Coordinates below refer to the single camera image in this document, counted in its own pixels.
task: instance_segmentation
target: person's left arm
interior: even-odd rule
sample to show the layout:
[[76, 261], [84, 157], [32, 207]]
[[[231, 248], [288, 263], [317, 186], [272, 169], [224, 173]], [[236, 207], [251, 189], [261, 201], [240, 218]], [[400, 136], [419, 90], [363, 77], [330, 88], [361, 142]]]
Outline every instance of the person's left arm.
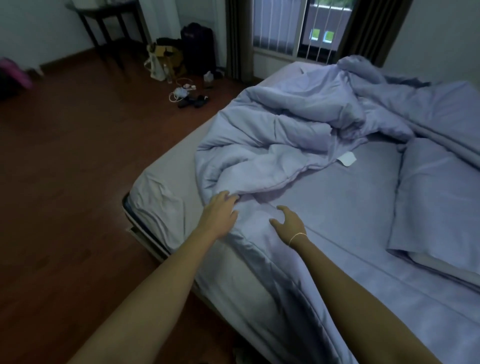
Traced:
[[215, 195], [197, 228], [112, 313], [69, 364], [152, 363], [175, 326], [195, 273], [216, 239], [233, 227], [237, 196]]

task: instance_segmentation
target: dark curtain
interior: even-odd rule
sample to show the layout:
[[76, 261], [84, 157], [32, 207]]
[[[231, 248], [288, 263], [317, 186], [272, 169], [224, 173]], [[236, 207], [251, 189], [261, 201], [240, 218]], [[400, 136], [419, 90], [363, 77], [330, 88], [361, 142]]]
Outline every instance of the dark curtain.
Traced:
[[226, 0], [227, 77], [253, 79], [252, 0]]
[[412, 0], [357, 0], [336, 61], [358, 54], [382, 67]]

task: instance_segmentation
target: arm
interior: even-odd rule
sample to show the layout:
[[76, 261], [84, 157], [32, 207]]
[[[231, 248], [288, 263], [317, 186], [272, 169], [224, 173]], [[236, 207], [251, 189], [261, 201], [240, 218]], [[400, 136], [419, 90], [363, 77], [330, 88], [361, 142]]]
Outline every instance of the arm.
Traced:
[[[285, 206], [277, 208], [285, 214], [285, 222], [271, 219], [270, 223], [304, 261], [338, 331], [360, 364], [440, 364], [397, 316], [310, 242], [297, 214]], [[292, 239], [297, 233], [302, 234]]]
[[195, 273], [216, 239], [237, 220], [228, 191], [205, 206], [197, 228], [97, 329], [69, 364], [152, 363], [175, 326]]

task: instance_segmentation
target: black slipper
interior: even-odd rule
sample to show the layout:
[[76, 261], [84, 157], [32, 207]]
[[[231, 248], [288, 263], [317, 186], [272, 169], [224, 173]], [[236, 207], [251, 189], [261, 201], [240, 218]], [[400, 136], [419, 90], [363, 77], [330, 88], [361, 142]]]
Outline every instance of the black slipper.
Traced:
[[203, 96], [199, 95], [195, 102], [193, 103], [193, 106], [198, 109], [201, 108], [203, 105], [205, 105], [208, 102], [208, 96]]
[[187, 97], [185, 97], [184, 99], [177, 102], [177, 105], [178, 105], [179, 109], [183, 109], [183, 108], [186, 108], [189, 105], [194, 104], [195, 102], [196, 102], [195, 99], [193, 99], [193, 98], [191, 98], [190, 96], [187, 95]]

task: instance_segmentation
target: dark wooden table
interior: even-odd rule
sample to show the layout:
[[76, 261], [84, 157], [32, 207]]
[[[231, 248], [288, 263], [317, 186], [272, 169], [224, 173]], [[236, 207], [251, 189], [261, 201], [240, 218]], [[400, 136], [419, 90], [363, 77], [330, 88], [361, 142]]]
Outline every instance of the dark wooden table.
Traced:
[[85, 30], [87, 31], [93, 45], [95, 46], [95, 49], [99, 53], [100, 57], [104, 60], [104, 54], [100, 46], [98, 45], [97, 40], [95, 39], [92, 29], [90, 29], [90, 26], [88, 25], [86, 17], [95, 19], [97, 21], [98, 26], [100, 27], [100, 30], [105, 37], [105, 41], [107, 42], [108, 50], [121, 69], [124, 69], [125, 67], [123, 66], [123, 62], [121, 61], [120, 55], [115, 44], [112, 41], [112, 38], [110, 38], [110, 34], [108, 34], [108, 30], [105, 26], [105, 23], [103, 22], [103, 19], [109, 18], [111, 16], [116, 16], [120, 23], [120, 28], [122, 29], [123, 35], [128, 41], [131, 41], [130, 35], [127, 31], [127, 27], [125, 26], [125, 22], [122, 18], [123, 13], [131, 12], [135, 18], [135, 22], [137, 23], [138, 31], [140, 32], [140, 36], [142, 37], [142, 42], [145, 45], [147, 44], [147, 38], [145, 36], [142, 22], [140, 21], [140, 15], [138, 13], [138, 0], [132, 0], [120, 4], [109, 4], [95, 9], [77, 9], [72, 2], [67, 3], [65, 6], [67, 7], [67, 9], [70, 9], [78, 14], [80, 20], [85, 27]]

